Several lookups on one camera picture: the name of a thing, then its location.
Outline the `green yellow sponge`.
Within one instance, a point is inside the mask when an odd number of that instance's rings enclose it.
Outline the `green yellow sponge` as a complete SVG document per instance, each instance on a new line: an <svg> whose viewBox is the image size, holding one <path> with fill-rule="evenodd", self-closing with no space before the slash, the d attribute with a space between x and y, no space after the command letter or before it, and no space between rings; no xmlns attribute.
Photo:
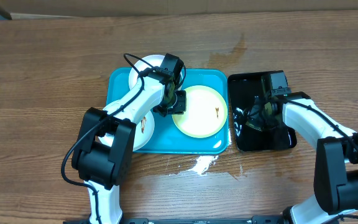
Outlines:
<svg viewBox="0 0 358 224"><path fill-rule="evenodd" d="M256 103L247 110L246 125L258 131L276 128L280 124L276 112L275 103Z"/></svg>

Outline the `white plate top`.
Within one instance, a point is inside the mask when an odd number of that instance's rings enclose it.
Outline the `white plate top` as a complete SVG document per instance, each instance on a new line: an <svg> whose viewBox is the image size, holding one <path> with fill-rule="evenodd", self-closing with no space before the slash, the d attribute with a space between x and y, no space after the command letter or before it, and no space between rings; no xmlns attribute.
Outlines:
<svg viewBox="0 0 358 224"><path fill-rule="evenodd" d="M134 67L131 68L129 74L129 89L140 88L142 84L142 80L140 78L139 73L143 72L147 68L152 67L160 67L163 58L165 55L148 55L140 60L138 60ZM163 85L156 79L150 77L144 77L144 90L143 92L163 92Z"/></svg>

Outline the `white plate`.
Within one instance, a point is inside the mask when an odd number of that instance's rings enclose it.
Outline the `white plate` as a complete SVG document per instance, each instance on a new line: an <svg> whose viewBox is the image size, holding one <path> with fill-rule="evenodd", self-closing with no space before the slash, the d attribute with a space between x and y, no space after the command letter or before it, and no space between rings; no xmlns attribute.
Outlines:
<svg viewBox="0 0 358 224"><path fill-rule="evenodd" d="M113 101L112 103L106 105L103 110L113 112L112 105L117 103L119 100ZM147 114L141 119L141 121L136 126L135 138L134 138L134 147L133 151L137 151L143 146L145 146L148 141L151 139L155 128L155 120L151 111L148 111ZM106 133L104 137L98 137L100 142L104 145L111 146L114 140L114 136Z"/></svg>
<svg viewBox="0 0 358 224"><path fill-rule="evenodd" d="M148 55L140 60L138 60L134 67L131 68L129 74L129 89L140 88L142 84L142 80L140 78L139 73L143 72L147 68L152 67L160 67L163 58L165 55ZM144 77L144 90L143 92L163 92L163 85L156 79L150 77Z"/></svg>

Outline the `yellow-green plate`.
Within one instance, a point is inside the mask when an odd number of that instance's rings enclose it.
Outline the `yellow-green plate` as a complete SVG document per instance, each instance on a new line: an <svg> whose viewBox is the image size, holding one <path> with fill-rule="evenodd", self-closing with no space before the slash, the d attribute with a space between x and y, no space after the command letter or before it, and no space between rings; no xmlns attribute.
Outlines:
<svg viewBox="0 0 358 224"><path fill-rule="evenodd" d="M218 133L228 116L223 96L203 85L190 86L185 91L186 111L172 116L175 126L193 138L208 138Z"/></svg>

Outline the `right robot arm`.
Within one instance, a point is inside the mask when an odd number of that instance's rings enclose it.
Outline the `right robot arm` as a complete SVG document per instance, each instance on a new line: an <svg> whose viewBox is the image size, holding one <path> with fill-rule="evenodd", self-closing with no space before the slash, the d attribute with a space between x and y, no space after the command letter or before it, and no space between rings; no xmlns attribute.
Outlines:
<svg viewBox="0 0 358 224"><path fill-rule="evenodd" d="M286 208L279 223L358 220L357 132L330 118L303 92L256 98L246 117L254 129L292 128L316 151L314 194Z"/></svg>

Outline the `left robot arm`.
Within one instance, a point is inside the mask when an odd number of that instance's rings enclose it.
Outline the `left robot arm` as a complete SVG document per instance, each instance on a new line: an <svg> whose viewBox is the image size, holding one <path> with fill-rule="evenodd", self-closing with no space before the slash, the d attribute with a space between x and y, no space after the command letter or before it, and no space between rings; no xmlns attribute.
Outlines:
<svg viewBox="0 0 358 224"><path fill-rule="evenodd" d="M186 96L179 90L181 83L179 70L146 68L121 99L102 110L86 111L78 139L62 163L71 161L80 178L71 183L88 189L88 223L121 221L119 186L130 168L132 152L143 146L135 141L137 126L151 111L162 116L183 113Z"/></svg>

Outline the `black plastic tray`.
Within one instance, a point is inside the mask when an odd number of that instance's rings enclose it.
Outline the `black plastic tray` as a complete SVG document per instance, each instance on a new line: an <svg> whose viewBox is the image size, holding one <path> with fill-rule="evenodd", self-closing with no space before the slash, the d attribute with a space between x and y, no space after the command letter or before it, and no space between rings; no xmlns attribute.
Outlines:
<svg viewBox="0 0 358 224"><path fill-rule="evenodd" d="M281 151L297 144L295 130L288 126L257 131L246 125L246 113L255 97L265 98L261 78L267 72L234 74L227 79L234 135L240 151Z"/></svg>

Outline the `teal plastic tray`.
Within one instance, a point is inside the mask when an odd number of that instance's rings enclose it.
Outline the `teal plastic tray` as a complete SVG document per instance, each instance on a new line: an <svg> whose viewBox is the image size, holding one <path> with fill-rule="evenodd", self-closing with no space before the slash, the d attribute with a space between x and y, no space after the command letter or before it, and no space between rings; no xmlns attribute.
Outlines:
<svg viewBox="0 0 358 224"><path fill-rule="evenodd" d="M129 67L118 68L109 78L106 103L121 99L129 92ZM183 88L204 85L215 89L227 100L227 78L223 72L213 69L188 68ZM136 150L139 153L155 154L220 154L231 142L229 124L207 138L193 138L183 134L174 124L170 115L161 117L152 113L155 129L148 143Z"/></svg>

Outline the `white plate lower left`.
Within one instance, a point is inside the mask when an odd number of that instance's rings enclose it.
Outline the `white plate lower left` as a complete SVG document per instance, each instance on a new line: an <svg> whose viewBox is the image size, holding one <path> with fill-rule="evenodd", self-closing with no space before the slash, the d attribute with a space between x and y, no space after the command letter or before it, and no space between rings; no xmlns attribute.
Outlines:
<svg viewBox="0 0 358 224"><path fill-rule="evenodd" d="M113 112L112 105L117 103L119 100L113 101L112 103L106 105L103 110ZM136 126L135 138L134 138L134 147L133 151L137 151L143 146L145 146L148 141L151 139L155 128L155 120L151 111L148 111L147 114L141 119L141 121ZM104 145L111 146L114 140L114 136L106 133L104 137L98 137L100 142Z"/></svg>

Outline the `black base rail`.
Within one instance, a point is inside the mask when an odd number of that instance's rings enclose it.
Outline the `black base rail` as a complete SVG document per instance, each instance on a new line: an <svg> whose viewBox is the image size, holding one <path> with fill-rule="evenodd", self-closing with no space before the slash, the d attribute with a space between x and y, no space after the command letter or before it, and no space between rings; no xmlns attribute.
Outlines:
<svg viewBox="0 0 358 224"><path fill-rule="evenodd" d="M67 220L64 224L119 223L119 224L291 224L283 215L254 215L251 218L189 218L189 219L148 219L148 218L96 218Z"/></svg>

